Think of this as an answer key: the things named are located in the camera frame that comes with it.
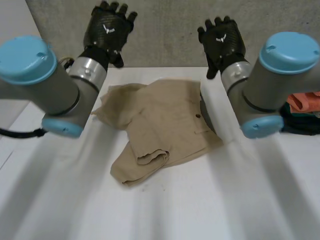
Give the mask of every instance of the white table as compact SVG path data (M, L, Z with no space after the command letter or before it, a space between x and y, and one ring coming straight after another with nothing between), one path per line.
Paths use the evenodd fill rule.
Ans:
M201 80L225 143L135 187L110 175L126 133L94 116L79 139L0 139L0 240L319 239L320 137L246 139L220 77L208 81L206 70L108 70L100 95L110 85L163 77ZM42 116L30 103L11 129L38 128Z

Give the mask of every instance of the concrete wall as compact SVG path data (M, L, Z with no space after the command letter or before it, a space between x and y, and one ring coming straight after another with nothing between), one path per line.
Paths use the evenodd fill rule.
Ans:
M92 0L26 0L41 36L58 57L77 56ZM254 62L265 40L282 31L308 33L320 41L319 0L120 0L137 11L135 30L123 48L127 67L204 67L197 28L205 19L230 15Z

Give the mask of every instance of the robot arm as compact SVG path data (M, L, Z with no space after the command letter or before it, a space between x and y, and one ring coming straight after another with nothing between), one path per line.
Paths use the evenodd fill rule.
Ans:
M124 63L120 51L134 28L136 12L103 1L92 11L84 52L66 73L44 41L16 37L0 47L0 98L32 101L45 112L44 130L78 138L106 79L109 63Z
M262 47L254 67L244 58L245 48L235 21L206 21L199 40L207 54L207 78L221 72L222 84L243 134L263 138L284 126L279 109L292 93L320 91L318 43L308 35L279 32Z

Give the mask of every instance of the carbon fiber hand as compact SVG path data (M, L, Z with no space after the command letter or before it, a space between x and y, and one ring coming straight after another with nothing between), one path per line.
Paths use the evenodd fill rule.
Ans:
M109 57L109 62L117 68L122 68L124 62L120 51L127 42L129 33L134 29L136 12L131 12L126 18L128 5L123 4L116 12L119 3L110 5L103 1L96 6L91 14L91 20L84 35L84 47L96 46L103 49Z
M246 54L244 41L234 20L228 16L223 21L216 17L214 23L215 25L207 19L206 31L203 27L198 28L199 42L203 44L209 66L208 79L213 79L218 70L221 70L226 57L238 55L244 58Z

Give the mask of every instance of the orange cloth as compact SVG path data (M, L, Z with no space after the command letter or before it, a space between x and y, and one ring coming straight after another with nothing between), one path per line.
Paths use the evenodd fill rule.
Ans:
M311 113L320 111L320 91L294 93L286 100L290 104L291 113Z

